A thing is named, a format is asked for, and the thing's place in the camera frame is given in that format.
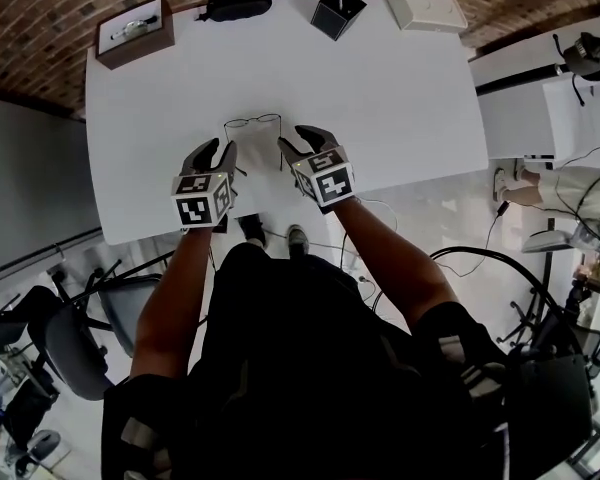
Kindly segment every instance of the white pants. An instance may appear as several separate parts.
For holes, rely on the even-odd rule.
[[[573,214],[586,191],[595,183],[578,214],[583,219],[600,219],[600,169],[565,167],[562,170],[542,171],[539,174],[538,191],[542,197],[542,203],[538,205],[540,208]]]

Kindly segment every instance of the black pouch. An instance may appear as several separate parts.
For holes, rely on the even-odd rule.
[[[264,14],[271,7],[271,0],[209,0],[207,12],[198,20],[234,21]]]

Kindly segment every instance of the hand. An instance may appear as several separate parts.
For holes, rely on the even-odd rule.
[[[171,198],[183,229],[216,227],[226,223],[233,206],[231,186],[236,170],[238,146],[231,141],[216,167],[211,167],[219,139],[196,148],[182,164],[180,176],[174,178]]]
[[[323,213],[328,213],[330,205],[355,194],[353,168],[344,147],[331,132],[306,125],[295,129],[313,152],[300,153],[282,137],[278,139],[278,147],[296,178],[296,186],[316,201]]]

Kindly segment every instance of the fiducial marker cube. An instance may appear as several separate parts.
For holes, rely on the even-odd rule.
[[[342,146],[298,160],[291,164],[291,169],[302,193],[320,207],[355,194],[353,168]]]
[[[178,176],[173,179],[171,200],[183,229],[215,227],[233,206],[229,175]]]

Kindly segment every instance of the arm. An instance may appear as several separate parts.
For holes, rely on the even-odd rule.
[[[187,374],[196,337],[212,228],[182,237],[160,283],[138,320],[130,377]]]
[[[333,205],[338,219],[387,298],[413,329],[432,307],[457,301],[436,263],[356,199]]]

